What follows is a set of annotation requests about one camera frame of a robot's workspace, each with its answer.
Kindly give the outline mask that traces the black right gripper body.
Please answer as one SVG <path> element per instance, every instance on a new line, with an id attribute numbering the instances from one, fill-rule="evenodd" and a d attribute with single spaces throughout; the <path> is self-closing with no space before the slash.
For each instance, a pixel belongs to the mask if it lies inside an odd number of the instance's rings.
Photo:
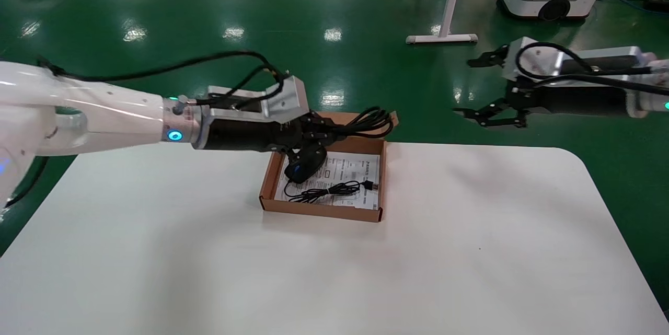
<path id="1" fill-rule="evenodd" d="M 628 94 L 612 87 L 515 85 L 520 110 L 545 115 L 628 116 Z"/>

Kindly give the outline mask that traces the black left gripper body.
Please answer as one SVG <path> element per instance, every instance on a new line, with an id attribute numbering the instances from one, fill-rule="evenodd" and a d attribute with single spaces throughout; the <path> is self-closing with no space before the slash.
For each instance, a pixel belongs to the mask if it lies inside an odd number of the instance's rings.
<path id="1" fill-rule="evenodd" d="M 301 147 L 306 130 L 299 119 L 278 123 L 213 118 L 200 149 L 284 153 Z"/>

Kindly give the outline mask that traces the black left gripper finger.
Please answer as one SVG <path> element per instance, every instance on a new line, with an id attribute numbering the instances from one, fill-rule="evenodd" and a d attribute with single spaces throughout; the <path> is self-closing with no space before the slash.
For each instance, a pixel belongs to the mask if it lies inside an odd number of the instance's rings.
<path id="1" fill-rule="evenodd" d="M 316 152 L 325 150 L 340 140 L 341 138 L 334 133 L 301 133 L 286 142 L 282 147 L 282 154 L 289 159 L 302 159 L 315 155 Z"/>
<path id="2" fill-rule="evenodd" d="M 303 115 L 303 137 L 349 137 L 355 132 L 349 124 L 358 120 L 361 114 L 349 112 L 316 112 Z"/>

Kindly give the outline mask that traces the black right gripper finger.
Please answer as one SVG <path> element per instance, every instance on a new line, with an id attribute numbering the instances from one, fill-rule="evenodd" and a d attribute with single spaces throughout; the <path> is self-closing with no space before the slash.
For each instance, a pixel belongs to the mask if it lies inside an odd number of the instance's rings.
<path id="1" fill-rule="evenodd" d="M 504 67 L 509 53 L 509 45 L 502 45 L 494 51 L 483 52 L 478 58 L 468 59 L 467 65 L 471 68 Z"/>
<path id="2" fill-rule="evenodd" d="M 454 113 L 482 128 L 527 128 L 528 98 L 509 96 L 499 98 L 480 109 L 456 107 Z"/>

